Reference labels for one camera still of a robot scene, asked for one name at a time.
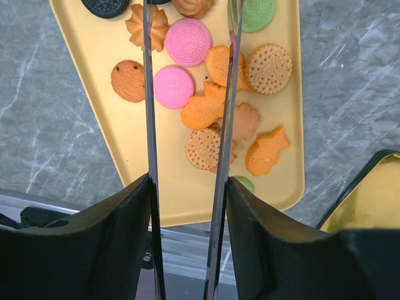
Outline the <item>left arm metal tong left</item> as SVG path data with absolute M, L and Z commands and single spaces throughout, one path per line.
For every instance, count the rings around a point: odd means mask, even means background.
M 154 111 L 154 86 L 151 28 L 155 16 L 155 5 L 152 1 L 143 2 L 143 33 L 144 33 L 144 79 L 146 102 L 147 156 L 150 178 L 151 227 L 154 261 L 154 278 L 156 299 L 166 298 L 164 281 L 163 253 L 161 243 L 159 189 L 158 189 L 158 160 L 156 148 L 156 124 Z

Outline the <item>left arm metal tong right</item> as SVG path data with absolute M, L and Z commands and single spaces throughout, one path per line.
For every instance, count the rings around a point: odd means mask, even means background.
M 227 72 L 224 117 L 222 120 L 221 142 L 216 172 L 216 183 L 211 219 L 211 230 L 207 254 L 206 280 L 203 298 L 217 299 L 223 246 L 224 220 L 226 215 L 226 197 L 233 135 L 234 108 L 238 86 L 239 57 L 243 25 L 244 1 L 228 1 L 227 16 L 229 25 L 229 64 Z

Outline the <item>round dotted biscuit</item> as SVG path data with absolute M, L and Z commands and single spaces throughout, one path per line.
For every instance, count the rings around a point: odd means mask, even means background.
M 197 169 L 216 173 L 221 132 L 214 128 L 194 130 L 186 141 L 187 160 Z
M 293 62 L 288 51 L 278 44 L 265 43 L 248 57 L 245 75 L 257 93 L 270 96 L 286 86 L 292 70 Z

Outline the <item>round swirl butter cookie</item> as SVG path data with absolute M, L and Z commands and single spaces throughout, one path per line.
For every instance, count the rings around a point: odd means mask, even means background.
M 172 0 L 176 10 L 188 18 L 200 18 L 205 15 L 216 2 L 215 0 Z

